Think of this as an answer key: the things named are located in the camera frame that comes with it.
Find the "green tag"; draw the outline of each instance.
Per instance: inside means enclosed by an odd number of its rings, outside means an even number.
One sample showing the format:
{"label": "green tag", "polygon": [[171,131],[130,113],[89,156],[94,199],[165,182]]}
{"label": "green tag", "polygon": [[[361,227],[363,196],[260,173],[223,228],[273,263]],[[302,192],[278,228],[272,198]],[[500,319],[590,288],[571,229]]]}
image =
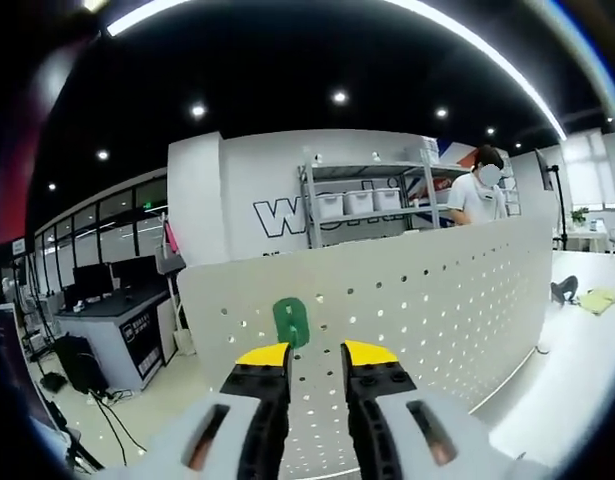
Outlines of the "green tag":
{"label": "green tag", "polygon": [[283,298],[273,307],[278,342],[288,342],[292,349],[309,343],[307,308],[297,298]]}

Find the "pink object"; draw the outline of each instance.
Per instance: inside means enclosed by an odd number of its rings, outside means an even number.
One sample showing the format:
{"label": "pink object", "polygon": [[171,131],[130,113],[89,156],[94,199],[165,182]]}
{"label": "pink object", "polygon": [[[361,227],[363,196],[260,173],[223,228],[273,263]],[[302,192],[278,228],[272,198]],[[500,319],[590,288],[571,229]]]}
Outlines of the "pink object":
{"label": "pink object", "polygon": [[171,230],[171,226],[169,222],[165,222],[165,234],[167,235],[167,242],[171,247],[171,251],[173,253],[178,252],[178,244],[176,243],[176,239],[174,238],[174,232]]}

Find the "white shirt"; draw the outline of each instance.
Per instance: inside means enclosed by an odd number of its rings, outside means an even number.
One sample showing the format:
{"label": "white shirt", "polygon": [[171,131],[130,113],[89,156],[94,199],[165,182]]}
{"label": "white shirt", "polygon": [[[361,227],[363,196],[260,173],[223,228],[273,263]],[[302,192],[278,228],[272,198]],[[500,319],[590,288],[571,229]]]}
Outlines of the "white shirt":
{"label": "white shirt", "polygon": [[447,206],[452,210],[464,212],[471,223],[487,223],[507,218],[505,196],[500,188],[485,187],[473,173],[461,175],[454,181]]}

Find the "white desk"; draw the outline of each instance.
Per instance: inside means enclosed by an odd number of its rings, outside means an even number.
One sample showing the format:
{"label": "white desk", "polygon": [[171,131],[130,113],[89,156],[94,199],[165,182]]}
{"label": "white desk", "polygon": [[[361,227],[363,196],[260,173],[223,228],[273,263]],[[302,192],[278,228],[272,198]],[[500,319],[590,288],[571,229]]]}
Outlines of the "white desk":
{"label": "white desk", "polygon": [[[615,256],[554,252],[552,279],[579,280],[578,292],[615,290]],[[551,467],[564,466],[595,432],[615,397],[615,305],[596,317],[574,305],[549,304],[539,347],[518,376],[520,398],[490,432],[492,445]]]}
{"label": "white desk", "polygon": [[592,231],[589,228],[590,223],[580,226],[567,226],[567,236],[570,240],[589,240],[589,251],[596,253],[611,252],[611,244],[609,243],[609,233],[605,222],[598,220],[596,222],[596,230]]}

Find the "glass wall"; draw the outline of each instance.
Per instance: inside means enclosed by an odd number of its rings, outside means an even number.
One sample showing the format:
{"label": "glass wall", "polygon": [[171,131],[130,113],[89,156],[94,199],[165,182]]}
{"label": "glass wall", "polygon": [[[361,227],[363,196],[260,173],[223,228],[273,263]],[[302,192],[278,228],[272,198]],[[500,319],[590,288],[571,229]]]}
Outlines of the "glass wall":
{"label": "glass wall", "polygon": [[74,284],[73,269],[150,256],[162,243],[167,180],[157,178],[92,203],[36,237],[41,294]]}

